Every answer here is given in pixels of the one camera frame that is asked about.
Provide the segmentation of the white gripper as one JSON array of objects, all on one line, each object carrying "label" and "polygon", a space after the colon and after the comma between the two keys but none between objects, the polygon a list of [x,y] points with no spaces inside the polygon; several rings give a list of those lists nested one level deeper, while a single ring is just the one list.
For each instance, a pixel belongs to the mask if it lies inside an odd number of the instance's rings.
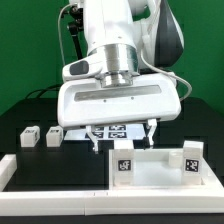
[{"label": "white gripper", "polygon": [[144,124],[146,148],[154,146],[157,120],[174,120],[181,111],[173,81],[162,74],[140,75],[131,86],[102,88],[94,78],[73,80],[62,85],[58,96],[57,117],[65,129],[86,126],[86,133],[98,154],[94,126]]}]

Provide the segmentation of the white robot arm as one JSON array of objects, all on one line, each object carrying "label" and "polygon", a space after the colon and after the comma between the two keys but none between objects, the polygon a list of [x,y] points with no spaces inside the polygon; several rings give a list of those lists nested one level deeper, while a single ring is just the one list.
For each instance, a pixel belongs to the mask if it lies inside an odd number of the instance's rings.
[{"label": "white robot arm", "polygon": [[159,68],[183,53],[166,0],[80,0],[87,56],[62,69],[57,117],[65,130],[175,119],[176,77]]}]

